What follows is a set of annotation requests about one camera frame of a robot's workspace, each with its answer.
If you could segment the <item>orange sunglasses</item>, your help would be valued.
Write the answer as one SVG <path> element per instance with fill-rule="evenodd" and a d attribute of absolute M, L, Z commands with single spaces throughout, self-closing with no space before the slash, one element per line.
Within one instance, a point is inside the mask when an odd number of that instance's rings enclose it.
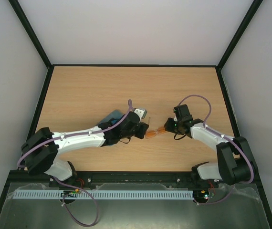
<path fill-rule="evenodd" d="M 165 134 L 167 131 L 165 130 L 165 127 L 159 127 L 158 129 L 156 130 L 153 130 L 153 129 L 147 129 L 146 130 L 146 133 L 145 133 L 145 139 L 151 139 L 153 137 L 156 137 L 158 135 L 162 135 L 162 134 Z"/>

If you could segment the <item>blue transparent glasses case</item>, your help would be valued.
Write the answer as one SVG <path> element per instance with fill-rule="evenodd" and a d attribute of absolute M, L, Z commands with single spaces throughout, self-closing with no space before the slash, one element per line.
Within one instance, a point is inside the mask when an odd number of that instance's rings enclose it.
<path fill-rule="evenodd" d="M 117 144 L 121 140 L 121 128 L 117 126 L 110 131 L 105 132 L 105 137 L 107 139 L 107 145 L 112 146 Z"/>

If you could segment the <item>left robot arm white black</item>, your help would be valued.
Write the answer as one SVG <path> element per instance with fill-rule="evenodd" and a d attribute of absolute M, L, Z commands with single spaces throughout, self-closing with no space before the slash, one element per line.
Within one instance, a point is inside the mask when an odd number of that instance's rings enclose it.
<path fill-rule="evenodd" d="M 143 139 L 149 127 L 142 120 L 147 111 L 134 109 L 121 118 L 111 118 L 90 129 L 74 132 L 51 132 L 44 127 L 21 147 L 29 175 L 47 174 L 60 181 L 76 176 L 73 164 L 60 155 L 82 148 L 112 146 L 122 139 Z"/>

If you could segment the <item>green glasses case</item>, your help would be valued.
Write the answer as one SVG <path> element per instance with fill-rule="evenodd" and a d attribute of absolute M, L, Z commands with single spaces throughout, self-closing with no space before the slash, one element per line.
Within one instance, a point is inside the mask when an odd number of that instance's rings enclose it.
<path fill-rule="evenodd" d="M 123 113 L 115 109 L 111 113 L 109 113 L 105 118 L 103 118 L 99 123 L 105 123 L 110 121 L 111 119 L 120 119 L 122 116 L 123 116 Z"/>

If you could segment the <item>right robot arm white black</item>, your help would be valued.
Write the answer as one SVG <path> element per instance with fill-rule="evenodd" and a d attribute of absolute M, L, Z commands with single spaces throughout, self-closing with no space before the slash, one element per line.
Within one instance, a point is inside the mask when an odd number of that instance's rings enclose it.
<path fill-rule="evenodd" d="M 201 187 L 209 179 L 220 180 L 227 185 L 253 181 L 258 167 L 246 138 L 224 135 L 203 120 L 194 119 L 186 104 L 174 107 L 173 111 L 175 117 L 166 121 L 166 131 L 198 140 L 217 154 L 216 163 L 204 162 L 192 167 L 191 181 L 195 186 Z"/>

